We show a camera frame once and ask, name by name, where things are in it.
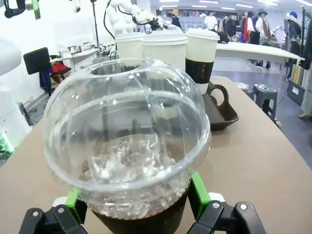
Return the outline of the long white table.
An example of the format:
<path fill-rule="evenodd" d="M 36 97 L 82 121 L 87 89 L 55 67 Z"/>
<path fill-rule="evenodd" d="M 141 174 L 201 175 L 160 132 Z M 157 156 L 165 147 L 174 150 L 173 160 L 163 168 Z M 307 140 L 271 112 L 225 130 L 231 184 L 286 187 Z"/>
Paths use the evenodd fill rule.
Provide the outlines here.
<path fill-rule="evenodd" d="M 215 57 L 263 60 L 282 65 L 287 59 L 294 59 L 298 62 L 305 60 L 298 55 L 279 48 L 238 42 L 218 43 Z"/>

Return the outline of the red cloth bag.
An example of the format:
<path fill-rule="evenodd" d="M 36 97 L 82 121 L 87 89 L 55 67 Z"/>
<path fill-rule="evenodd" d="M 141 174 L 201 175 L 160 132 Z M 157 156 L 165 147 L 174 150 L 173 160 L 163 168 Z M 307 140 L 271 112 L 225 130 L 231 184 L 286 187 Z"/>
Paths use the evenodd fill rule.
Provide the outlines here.
<path fill-rule="evenodd" d="M 62 62 L 56 62 L 51 67 L 50 77 L 57 83 L 61 83 L 65 79 L 65 75 L 71 72 L 71 68 L 64 65 Z"/>

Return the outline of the dark storage bin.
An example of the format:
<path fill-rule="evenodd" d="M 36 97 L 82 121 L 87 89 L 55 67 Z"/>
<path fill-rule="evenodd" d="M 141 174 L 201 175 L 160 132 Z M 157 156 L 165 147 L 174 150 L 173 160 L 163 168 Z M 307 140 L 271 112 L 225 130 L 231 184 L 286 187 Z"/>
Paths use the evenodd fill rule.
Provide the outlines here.
<path fill-rule="evenodd" d="M 295 103 L 301 106 L 303 102 L 304 93 L 305 93 L 304 88 L 289 80 L 287 95 L 290 99 L 292 99 Z"/>

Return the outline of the clear dome-lid iced coffee cup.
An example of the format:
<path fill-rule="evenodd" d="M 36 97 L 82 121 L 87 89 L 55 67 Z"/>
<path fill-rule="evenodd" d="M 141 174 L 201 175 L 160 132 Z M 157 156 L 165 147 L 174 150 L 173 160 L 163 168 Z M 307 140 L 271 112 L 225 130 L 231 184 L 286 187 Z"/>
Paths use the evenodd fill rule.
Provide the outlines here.
<path fill-rule="evenodd" d="M 46 161 L 113 234 L 175 234 L 191 177 L 211 146 L 202 94 L 154 59 L 94 64 L 44 112 Z"/>

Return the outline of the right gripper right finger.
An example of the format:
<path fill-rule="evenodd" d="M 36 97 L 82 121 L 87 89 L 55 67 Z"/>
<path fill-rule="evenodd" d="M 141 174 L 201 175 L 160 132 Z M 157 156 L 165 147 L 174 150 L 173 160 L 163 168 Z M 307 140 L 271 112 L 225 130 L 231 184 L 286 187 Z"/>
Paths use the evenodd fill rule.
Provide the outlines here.
<path fill-rule="evenodd" d="M 267 234 L 252 203 L 229 205 L 223 195 L 206 190 L 198 172 L 191 178 L 188 199 L 195 223 L 187 234 Z"/>

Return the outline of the grey metal stool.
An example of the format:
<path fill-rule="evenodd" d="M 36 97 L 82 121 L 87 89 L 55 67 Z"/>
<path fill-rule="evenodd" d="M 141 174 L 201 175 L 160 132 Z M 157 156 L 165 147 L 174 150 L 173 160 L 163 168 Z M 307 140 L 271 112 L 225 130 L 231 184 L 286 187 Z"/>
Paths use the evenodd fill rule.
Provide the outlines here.
<path fill-rule="evenodd" d="M 278 91 L 265 84 L 255 84 L 253 86 L 256 105 L 275 122 Z"/>

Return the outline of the mannequin in dark coat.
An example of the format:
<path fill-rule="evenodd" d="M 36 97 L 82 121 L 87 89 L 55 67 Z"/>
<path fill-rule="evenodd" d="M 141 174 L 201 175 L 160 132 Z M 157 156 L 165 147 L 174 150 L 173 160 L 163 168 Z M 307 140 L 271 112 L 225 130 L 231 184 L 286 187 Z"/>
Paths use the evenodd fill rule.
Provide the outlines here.
<path fill-rule="evenodd" d="M 307 119 L 312 118 L 312 37 L 310 39 L 306 39 L 301 56 L 305 59 L 305 66 L 308 67 L 309 65 L 309 70 L 305 80 L 305 93 L 301 104 L 302 114 L 299 115 L 299 117 Z"/>

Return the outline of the mannequin hat brown vest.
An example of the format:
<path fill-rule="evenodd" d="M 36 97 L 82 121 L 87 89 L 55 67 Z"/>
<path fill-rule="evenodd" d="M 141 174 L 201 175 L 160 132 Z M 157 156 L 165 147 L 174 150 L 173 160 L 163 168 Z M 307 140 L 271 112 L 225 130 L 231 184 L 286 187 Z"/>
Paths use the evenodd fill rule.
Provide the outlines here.
<path fill-rule="evenodd" d="M 259 9 L 255 28 L 259 32 L 259 44 L 271 46 L 271 31 L 266 20 L 267 14 L 268 13 L 263 8 Z"/>

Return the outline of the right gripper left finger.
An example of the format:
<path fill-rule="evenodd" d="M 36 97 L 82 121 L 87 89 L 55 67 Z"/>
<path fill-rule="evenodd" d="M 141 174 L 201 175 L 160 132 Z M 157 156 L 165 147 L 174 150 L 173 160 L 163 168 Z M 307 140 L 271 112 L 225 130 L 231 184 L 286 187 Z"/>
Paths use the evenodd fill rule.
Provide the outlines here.
<path fill-rule="evenodd" d="M 56 198 L 48 211 L 27 210 L 19 234 L 88 234 L 83 227 L 86 212 L 86 203 L 78 200 L 73 189 L 68 196 Z"/>

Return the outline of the white cluttered desk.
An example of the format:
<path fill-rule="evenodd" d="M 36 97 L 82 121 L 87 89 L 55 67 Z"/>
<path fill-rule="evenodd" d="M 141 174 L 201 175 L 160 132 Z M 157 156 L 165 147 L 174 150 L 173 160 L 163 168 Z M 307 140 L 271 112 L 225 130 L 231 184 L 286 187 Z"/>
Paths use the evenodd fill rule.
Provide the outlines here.
<path fill-rule="evenodd" d="M 64 65 L 70 67 L 73 72 L 81 70 L 85 67 L 88 67 L 93 64 L 93 61 L 99 55 L 98 48 L 89 48 L 84 50 L 81 49 L 81 52 L 72 53 L 73 49 L 67 49 L 63 52 L 60 52 L 60 57 L 56 57 L 50 60 L 50 63 L 54 65 L 56 62 L 63 62 Z"/>

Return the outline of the black cap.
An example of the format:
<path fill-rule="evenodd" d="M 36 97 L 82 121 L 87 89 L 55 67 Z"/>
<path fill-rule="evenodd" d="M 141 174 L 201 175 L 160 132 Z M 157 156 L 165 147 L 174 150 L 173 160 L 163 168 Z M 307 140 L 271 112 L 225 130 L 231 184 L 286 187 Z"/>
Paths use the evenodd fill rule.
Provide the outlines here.
<path fill-rule="evenodd" d="M 230 42 L 229 36 L 225 32 L 217 32 L 219 36 L 218 43 L 224 43 L 227 44 Z"/>

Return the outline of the white paper cup black sleeve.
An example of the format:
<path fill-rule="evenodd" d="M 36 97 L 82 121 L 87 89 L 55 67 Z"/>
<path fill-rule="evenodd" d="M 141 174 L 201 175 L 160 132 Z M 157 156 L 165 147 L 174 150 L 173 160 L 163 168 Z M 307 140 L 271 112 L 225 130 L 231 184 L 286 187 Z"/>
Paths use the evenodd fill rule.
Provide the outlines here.
<path fill-rule="evenodd" d="M 145 58 L 158 59 L 185 71 L 187 36 L 180 31 L 154 31 L 141 39 Z"/>
<path fill-rule="evenodd" d="M 207 93 L 220 37 L 211 30 L 195 28 L 188 29 L 185 35 L 189 41 L 186 45 L 185 71 L 204 95 Z"/>
<path fill-rule="evenodd" d="M 142 32 L 119 34 L 115 37 L 117 53 L 120 59 L 142 59 L 143 46 L 141 39 L 145 36 Z"/>

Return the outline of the person in white t-shirt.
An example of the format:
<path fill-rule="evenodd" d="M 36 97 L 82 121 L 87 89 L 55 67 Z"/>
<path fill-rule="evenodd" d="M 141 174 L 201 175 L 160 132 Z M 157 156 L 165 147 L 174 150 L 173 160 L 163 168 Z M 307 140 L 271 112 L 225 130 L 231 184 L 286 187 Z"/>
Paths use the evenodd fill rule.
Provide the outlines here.
<path fill-rule="evenodd" d="M 204 24 L 208 30 L 217 31 L 218 22 L 215 17 L 215 12 L 209 12 L 205 17 Z"/>

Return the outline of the finger of the green-tipped left gripper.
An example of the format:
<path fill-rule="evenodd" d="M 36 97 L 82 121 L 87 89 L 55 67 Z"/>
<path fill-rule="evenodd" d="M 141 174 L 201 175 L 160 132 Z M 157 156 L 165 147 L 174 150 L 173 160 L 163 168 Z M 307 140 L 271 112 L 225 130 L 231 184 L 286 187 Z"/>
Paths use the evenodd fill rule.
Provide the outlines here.
<path fill-rule="evenodd" d="M 40 9 L 39 9 L 39 0 L 32 0 L 32 7 L 35 15 L 35 19 L 39 20 L 40 16 Z"/>

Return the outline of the black office chair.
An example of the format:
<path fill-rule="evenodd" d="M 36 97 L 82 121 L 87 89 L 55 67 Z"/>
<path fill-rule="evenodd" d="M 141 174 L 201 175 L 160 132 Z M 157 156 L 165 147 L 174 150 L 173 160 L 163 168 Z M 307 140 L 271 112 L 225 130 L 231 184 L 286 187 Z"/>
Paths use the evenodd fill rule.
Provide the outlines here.
<path fill-rule="evenodd" d="M 39 73 L 44 79 L 45 91 L 49 96 L 52 94 L 52 84 L 50 75 L 46 73 L 47 69 L 51 69 L 51 62 L 47 47 L 43 47 L 23 55 L 26 71 L 29 75 Z"/>

